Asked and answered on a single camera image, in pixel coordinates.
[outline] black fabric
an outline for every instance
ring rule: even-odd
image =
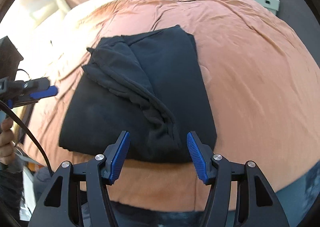
[[[217,134],[192,35],[175,26],[102,38],[89,50],[61,147],[96,155],[127,130],[127,158],[180,163],[191,161],[186,137],[194,130],[214,148]]]

